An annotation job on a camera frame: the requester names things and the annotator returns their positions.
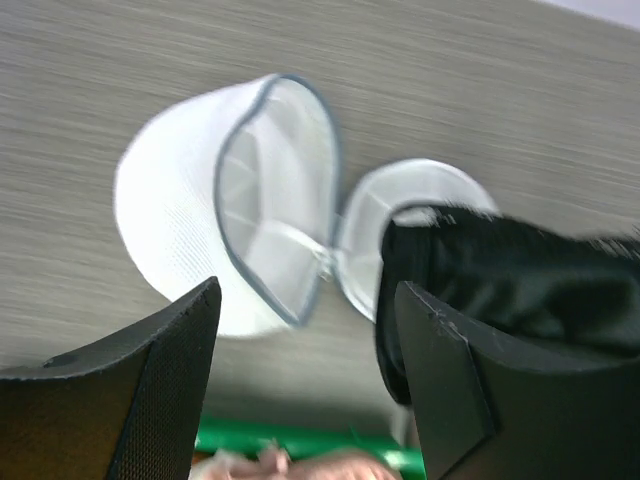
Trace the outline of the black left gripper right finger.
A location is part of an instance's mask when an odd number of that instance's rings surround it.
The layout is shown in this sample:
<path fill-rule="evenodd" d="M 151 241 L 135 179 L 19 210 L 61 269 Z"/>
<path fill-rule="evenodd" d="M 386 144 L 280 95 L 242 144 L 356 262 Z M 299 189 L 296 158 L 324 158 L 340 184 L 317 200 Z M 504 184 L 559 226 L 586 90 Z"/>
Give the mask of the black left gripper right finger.
<path fill-rule="evenodd" d="M 639 362 L 503 333 L 418 286 L 396 322 L 431 479 L 635 479 Z"/>

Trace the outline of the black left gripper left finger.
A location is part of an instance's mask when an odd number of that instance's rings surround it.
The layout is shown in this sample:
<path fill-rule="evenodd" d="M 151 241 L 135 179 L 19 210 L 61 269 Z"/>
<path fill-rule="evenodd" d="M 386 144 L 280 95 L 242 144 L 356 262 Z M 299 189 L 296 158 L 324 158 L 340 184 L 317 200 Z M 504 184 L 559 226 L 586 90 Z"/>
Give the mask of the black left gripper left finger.
<path fill-rule="evenodd" d="M 98 341 L 2 370 L 2 478 L 187 478 L 220 310 L 211 277 Z"/>

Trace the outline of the black lace bra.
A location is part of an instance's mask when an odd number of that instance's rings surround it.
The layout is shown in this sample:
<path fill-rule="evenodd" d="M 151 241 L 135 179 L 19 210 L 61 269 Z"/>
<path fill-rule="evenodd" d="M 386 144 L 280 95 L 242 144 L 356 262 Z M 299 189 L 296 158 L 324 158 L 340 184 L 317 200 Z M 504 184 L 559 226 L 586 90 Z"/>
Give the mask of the black lace bra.
<path fill-rule="evenodd" d="M 420 212 L 425 223 L 395 218 L 381 241 L 375 349 L 397 404 L 411 403 L 394 308 L 402 282 L 513 336 L 638 356 L 638 237 L 565 236 L 461 205 Z"/>

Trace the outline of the white mesh laundry bag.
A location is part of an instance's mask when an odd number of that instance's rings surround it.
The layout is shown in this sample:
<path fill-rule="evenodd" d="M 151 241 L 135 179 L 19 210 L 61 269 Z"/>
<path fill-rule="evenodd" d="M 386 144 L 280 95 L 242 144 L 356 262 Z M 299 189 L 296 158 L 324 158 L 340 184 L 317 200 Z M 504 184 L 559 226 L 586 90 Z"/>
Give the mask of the white mesh laundry bag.
<path fill-rule="evenodd" d="M 114 215 L 133 263 L 170 301 L 209 277 L 218 332 L 256 337 L 304 326 L 320 282 L 373 319 L 380 244 L 404 208 L 497 206 L 462 170 L 396 161 L 339 198 L 339 130 L 305 79 L 271 74 L 177 103 L 152 118 L 117 167 Z"/>

